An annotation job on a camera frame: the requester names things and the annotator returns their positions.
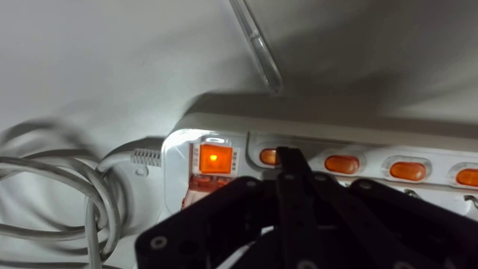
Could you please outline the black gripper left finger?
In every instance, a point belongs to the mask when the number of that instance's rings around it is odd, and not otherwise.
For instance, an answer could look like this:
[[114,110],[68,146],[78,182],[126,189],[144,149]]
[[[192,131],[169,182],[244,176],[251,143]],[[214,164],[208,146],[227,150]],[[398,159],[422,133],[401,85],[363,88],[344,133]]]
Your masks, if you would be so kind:
[[141,233],[138,269],[215,269],[274,216],[275,182],[241,176]]

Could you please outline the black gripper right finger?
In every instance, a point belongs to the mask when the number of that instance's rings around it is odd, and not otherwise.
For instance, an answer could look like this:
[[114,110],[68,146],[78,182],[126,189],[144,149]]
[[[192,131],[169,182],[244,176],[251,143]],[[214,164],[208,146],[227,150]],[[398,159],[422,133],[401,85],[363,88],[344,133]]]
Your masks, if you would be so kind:
[[284,171],[314,183],[381,269],[478,269],[477,221],[372,179],[341,186],[314,173],[299,149],[277,153]]

